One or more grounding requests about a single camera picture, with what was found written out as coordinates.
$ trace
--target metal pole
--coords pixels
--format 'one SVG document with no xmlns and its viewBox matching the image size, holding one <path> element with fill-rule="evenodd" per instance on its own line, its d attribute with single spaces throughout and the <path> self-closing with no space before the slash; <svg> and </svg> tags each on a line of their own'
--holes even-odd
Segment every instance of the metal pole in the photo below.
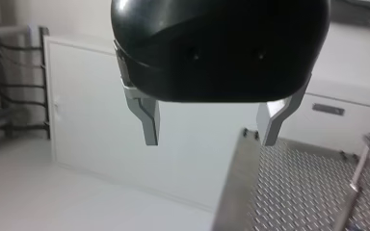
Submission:
<svg viewBox="0 0 370 231">
<path fill-rule="evenodd" d="M 46 124 L 46 136 L 50 140 L 50 116 L 49 116 L 49 98 L 47 92 L 47 75 L 46 75 L 46 59 L 44 52 L 44 37 L 49 35 L 47 27 L 39 27 L 40 34 L 40 59 L 41 59 L 41 75 L 43 77 L 44 89 L 44 122 Z"/>
<path fill-rule="evenodd" d="M 29 32 L 28 26 L 8 26 L 0 27 L 0 38 L 18 36 L 27 34 Z"/>
</svg>

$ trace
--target white wall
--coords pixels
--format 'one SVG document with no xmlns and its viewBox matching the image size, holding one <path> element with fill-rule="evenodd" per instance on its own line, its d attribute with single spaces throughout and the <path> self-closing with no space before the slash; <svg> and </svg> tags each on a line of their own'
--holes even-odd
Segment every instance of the white wall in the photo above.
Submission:
<svg viewBox="0 0 370 231">
<path fill-rule="evenodd" d="M 47 26 L 53 35 L 113 37 L 111 0 L 1 0 L 17 24 Z"/>
</svg>

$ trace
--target metal rod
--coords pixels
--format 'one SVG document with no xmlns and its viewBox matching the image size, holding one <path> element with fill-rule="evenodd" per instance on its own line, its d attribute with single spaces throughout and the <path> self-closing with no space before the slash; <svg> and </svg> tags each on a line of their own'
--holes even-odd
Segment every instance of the metal rod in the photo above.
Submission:
<svg viewBox="0 0 370 231">
<path fill-rule="evenodd" d="M 0 38 L 18 36 L 27 34 L 29 32 L 28 26 L 7 26 L 0 27 Z"/>
<path fill-rule="evenodd" d="M 47 75 L 46 75 L 46 59 L 45 59 L 45 51 L 44 51 L 44 37 L 49 35 L 49 29 L 46 27 L 39 27 L 39 35 L 40 35 L 40 59 L 41 59 L 41 76 L 43 77 L 43 89 L 44 89 L 44 105 L 45 105 L 45 123 L 50 126 L 50 116 L 49 116 L 49 98 L 47 92 Z M 47 138 L 50 140 L 50 129 L 46 130 Z"/>
<path fill-rule="evenodd" d="M 362 172 L 365 170 L 366 163 L 370 157 L 370 146 L 366 145 L 362 152 L 361 159 L 358 162 L 356 172 L 354 173 L 353 180 L 351 181 L 350 190 L 344 200 L 344 204 L 341 205 L 338 217 L 335 220 L 333 231 L 345 231 L 351 214 L 353 213 L 354 207 L 356 206 L 357 198 L 359 196 L 359 179 Z"/>
<path fill-rule="evenodd" d="M 345 231 L 351 214 L 353 213 L 354 206 L 356 205 L 359 196 L 359 191 L 350 188 L 350 191 L 345 197 L 344 204 L 341 205 L 338 217 L 335 220 L 333 231 Z"/>
<path fill-rule="evenodd" d="M 362 152 L 361 159 L 358 162 L 356 172 L 354 173 L 353 180 L 351 181 L 351 185 L 354 187 L 358 187 L 358 181 L 365 169 L 365 165 L 370 156 L 370 147 L 366 146 L 364 151 Z"/>
</svg>

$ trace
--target black cable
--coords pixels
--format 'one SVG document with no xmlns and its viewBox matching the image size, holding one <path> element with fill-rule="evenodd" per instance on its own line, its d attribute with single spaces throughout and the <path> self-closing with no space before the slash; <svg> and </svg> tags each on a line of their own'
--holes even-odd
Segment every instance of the black cable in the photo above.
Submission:
<svg viewBox="0 0 370 231">
<path fill-rule="evenodd" d="M 35 46 L 27 46 L 27 47 L 21 47 L 21 46 L 11 46 L 4 44 L 0 42 L 0 47 L 5 48 L 7 50 L 12 50 L 12 51 L 41 51 L 41 47 L 35 47 Z"/>
<path fill-rule="evenodd" d="M 2 97 L 2 99 L 4 99 L 5 101 L 8 101 L 8 102 L 13 103 L 13 104 L 20 104 L 20 105 L 38 105 L 38 106 L 46 107 L 43 103 L 36 102 L 36 101 L 21 101 L 21 100 L 13 100 L 13 99 L 11 99 L 8 95 L 6 95 L 4 92 L 2 92 L 2 91 L 1 91 L 1 89 L 0 89 L 0 96 L 1 96 L 1 97 Z"/>
<path fill-rule="evenodd" d="M 44 89 L 44 86 L 41 86 L 41 85 L 21 85 L 21 84 L 4 84 L 4 83 L 0 83 L 0 87 L 1 88 L 14 88 L 14 89 L 18 89 L 18 88 L 26 88 L 26 89 Z"/>
</svg>

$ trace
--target white drawer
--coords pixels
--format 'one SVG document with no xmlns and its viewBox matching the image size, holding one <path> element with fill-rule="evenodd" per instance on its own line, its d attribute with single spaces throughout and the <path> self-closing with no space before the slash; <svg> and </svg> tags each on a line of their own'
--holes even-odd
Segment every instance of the white drawer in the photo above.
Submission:
<svg viewBox="0 0 370 231">
<path fill-rule="evenodd" d="M 314 104 L 343 109 L 344 115 L 313 110 Z M 370 133 L 370 107 L 306 95 L 302 106 L 288 118 L 280 136 L 348 153 L 360 154 L 362 135 Z"/>
</svg>

